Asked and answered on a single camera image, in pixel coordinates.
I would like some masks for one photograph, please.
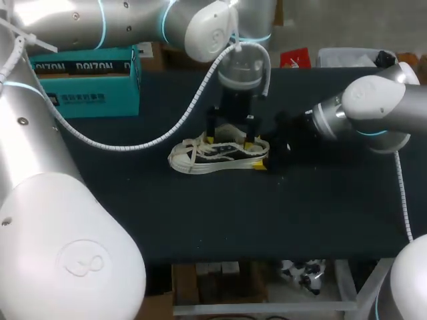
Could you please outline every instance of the black table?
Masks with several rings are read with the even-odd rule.
[[[343,90],[374,69],[276,69],[267,101],[255,106],[271,129],[281,109],[291,114]],[[203,74],[144,75],[140,117],[76,119],[103,143],[126,145],[159,137],[181,117]],[[204,130],[204,111],[220,100],[216,79],[184,126],[169,140],[136,153],[109,153],[64,133],[83,178],[100,203],[135,239],[148,263],[395,257],[407,244],[394,158],[358,150],[335,166],[294,166],[285,174],[223,171],[189,176],[167,156]],[[426,141],[401,152],[415,236],[427,233]],[[354,150],[342,149],[353,159]]]

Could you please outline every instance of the black sneaker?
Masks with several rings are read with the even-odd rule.
[[[259,138],[244,149],[246,134],[230,124],[216,128],[213,144],[205,142],[206,133],[197,139],[187,139],[173,148],[168,157],[176,171],[203,175],[225,169],[254,169],[267,157],[270,145]]]

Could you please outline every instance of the table leg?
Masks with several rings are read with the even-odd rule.
[[[380,291],[381,284],[390,270],[394,259],[381,259],[366,280],[357,296],[357,311],[345,312],[345,320],[367,320],[372,304]]]

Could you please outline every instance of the shoe sole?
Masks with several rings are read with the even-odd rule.
[[[177,147],[173,148],[171,154],[175,153],[176,148]],[[207,173],[213,173],[221,170],[254,169],[254,165],[259,161],[265,159],[266,157],[267,155],[262,155],[256,158],[234,160],[228,162],[196,163],[195,165],[191,166],[191,163],[189,162],[189,159],[186,155],[182,155],[181,158],[183,158],[183,160],[181,161],[179,160],[180,155],[178,155],[172,157],[172,159],[169,159],[169,164],[172,169],[180,173],[185,173],[187,175],[205,175]]]

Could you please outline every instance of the white plastic bin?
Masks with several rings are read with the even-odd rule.
[[[365,49],[365,48],[323,48],[319,50],[316,67],[351,67],[354,61],[367,55],[370,60],[375,61],[380,51],[385,51],[394,57],[396,54],[383,49]]]

